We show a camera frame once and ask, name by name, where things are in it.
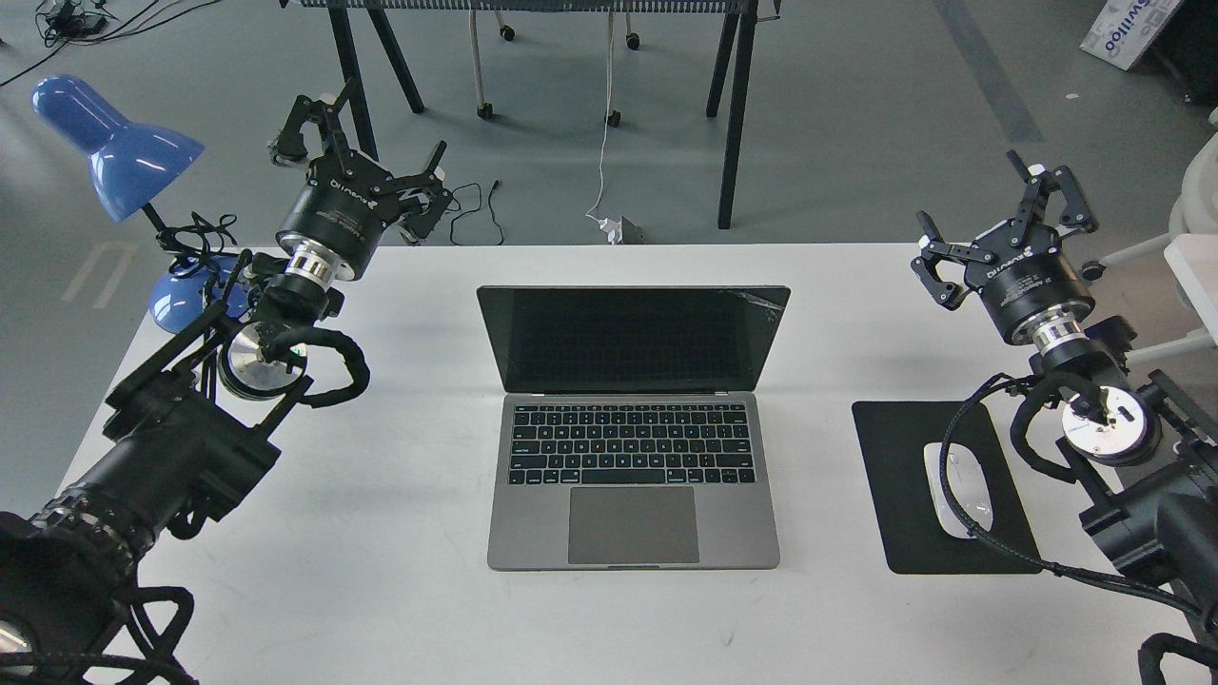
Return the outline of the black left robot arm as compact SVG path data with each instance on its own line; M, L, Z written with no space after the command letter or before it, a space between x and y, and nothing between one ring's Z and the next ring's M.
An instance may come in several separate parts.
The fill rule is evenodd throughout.
M220 520L266 477L273 433L292 408L352 401L370 382L362 349L322 327L339 314L336 282L357 282L385 230L425 238L452 201L438 163L396 176L347 143L343 105L300 96L270 143L275 165L304 165L304 190L276 243L285 256L188 254L151 200L201 154L191 138L122 116L74 76L43 79L34 111L91 165L116 221L143 211L158 243L201 275L202 308L110 391L113 441L35 516L2 516L2 681L188 684L175 648L194 612L183 587L144 587L138 567L162 531L188 540Z

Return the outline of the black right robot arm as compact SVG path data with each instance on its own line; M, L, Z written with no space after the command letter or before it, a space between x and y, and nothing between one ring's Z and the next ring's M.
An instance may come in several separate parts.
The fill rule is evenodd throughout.
M1084 488L1090 507L1080 525L1113 566L1102 573L1021 551L983 528L948 479L938 455L942 499L974 538L1018 559L1110 594L1169 606L1205 633L1202 642L1153 634L1138 650L1144 684L1162 684L1162 659L1177 655L1216 668L1216 419L1170 375L1130 378L1135 330L1119 316L1084 325L1095 301L1067 260L1063 243L1097 224L1066 166L1009 161L1022 183L1016 212L965 245L948 243L931 215L911 269L940 307L957 310L978 296L1009 346L1030 345L1030 375L999 373L965 399L944 438L993 392L1019 396L1010 442L1032 470Z

